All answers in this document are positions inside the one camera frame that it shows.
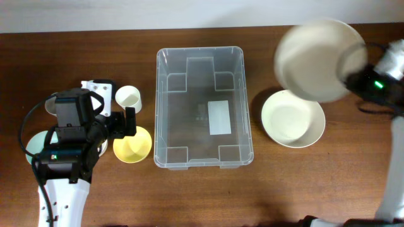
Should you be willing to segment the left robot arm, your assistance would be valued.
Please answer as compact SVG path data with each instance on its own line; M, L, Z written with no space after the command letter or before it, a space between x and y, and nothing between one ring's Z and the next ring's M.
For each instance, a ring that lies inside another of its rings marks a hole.
M80 226L93 168L100 148L108 139L136 134L136 110L101 114L92 99L102 96L84 88L52 95L57 124L47 131L44 147L32 158L39 185L39 226Z

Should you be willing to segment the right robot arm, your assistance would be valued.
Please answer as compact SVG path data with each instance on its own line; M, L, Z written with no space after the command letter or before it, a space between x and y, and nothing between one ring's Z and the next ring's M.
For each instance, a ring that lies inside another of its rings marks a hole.
M403 40L391 42L387 47L376 44L384 53L375 66L366 64L358 71L342 74L345 58L357 49L371 45L354 45L344 52L338 60L336 75L364 103L389 108L381 112L358 108L367 114L391 116L391 158L382 202L373 219L349 219L343 223L334 223L306 216L298 222L299 226L403 226Z

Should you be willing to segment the cream bowl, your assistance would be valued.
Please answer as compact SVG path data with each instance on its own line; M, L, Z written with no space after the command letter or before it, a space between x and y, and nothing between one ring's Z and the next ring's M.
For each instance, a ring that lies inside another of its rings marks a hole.
M264 102L261 123L274 142L288 148L305 148L321 138L326 118L318 102L304 100L289 90L282 90Z

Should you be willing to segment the mint green cup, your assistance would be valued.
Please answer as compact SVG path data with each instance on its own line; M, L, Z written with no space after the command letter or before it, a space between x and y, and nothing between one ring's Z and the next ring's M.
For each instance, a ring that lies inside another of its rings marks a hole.
M48 99L46 102L45 102L45 110L49 113L49 114L51 114L51 115L53 115L53 116L57 116L56 115L56 98L57 98L57 96L56 96L56 93L53 93L52 94L53 95L53 97L52 98L50 98L50 99Z

